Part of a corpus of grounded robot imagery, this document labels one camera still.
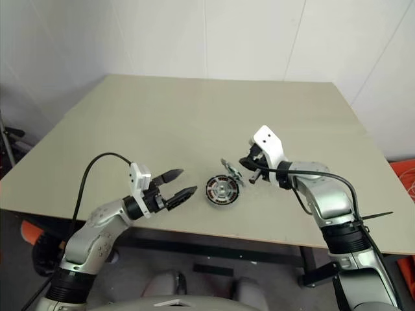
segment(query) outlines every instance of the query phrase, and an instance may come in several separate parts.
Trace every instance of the gray floor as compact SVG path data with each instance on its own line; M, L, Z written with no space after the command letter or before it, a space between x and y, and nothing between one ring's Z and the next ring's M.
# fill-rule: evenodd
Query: gray floor
M2 311L19 310L43 282L43 278L36 275L32 268L31 245L21 239L19 225L20 220L13 214L1 211L0 310ZM252 244L253 249L257 247L256 244ZM265 289L271 310L337 310L330 283L314 289L299 288L296 278L301 270L290 266L252 263L244 260L209 259L133 248L118 250L119 261L115 264L106 264L97 277L89 296L89 308L110 301L135 299L139 297L146 282L155 273L168 269L176 269L184 273L189 294L227 297L233 279L193 272L193 264L199 263L233 268L236 278L243 273L244 276L258 280ZM326 251L316 249L314 253L318 264L326 263Z

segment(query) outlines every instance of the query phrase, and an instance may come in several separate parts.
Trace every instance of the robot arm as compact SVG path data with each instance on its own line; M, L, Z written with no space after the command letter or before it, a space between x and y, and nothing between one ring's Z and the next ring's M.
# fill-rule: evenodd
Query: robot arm
M150 170L131 163L131 196L104 204L95 209L85 225L68 241L65 255L55 272L37 311L81 311L86 308L89 291L117 237L134 220L166 208L171 210L190 198L197 187L189 187L165 200L159 186L176 179L183 170L170 170L151 180Z
M262 176L264 180L284 189L302 193L322 231L329 256L338 267L333 279L341 310L397 310L394 291L374 242L355 214L353 204L340 184L333 178L302 171L328 173L329 169L316 162L289 162L281 141L267 126L254 135L250 153L240 160L247 169L255 171L251 183Z

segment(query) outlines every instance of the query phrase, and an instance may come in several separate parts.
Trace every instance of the table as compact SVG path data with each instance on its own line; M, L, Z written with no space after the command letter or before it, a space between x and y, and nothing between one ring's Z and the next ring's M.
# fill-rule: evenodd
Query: table
M184 168L161 188L164 197L198 185L171 212L134 225L245 240L325 248L321 232L291 191L247 184L237 203L212 207L206 181L238 164L263 124L282 140L289 160L320 161L349 179L361 214L394 213L366 224L384 253L415 253L415 208L352 109L331 83L250 82L110 75L2 180L1 208L69 218L89 161L118 152L146 164L154 176ZM79 219L128 194L128 169L104 158L91 170Z

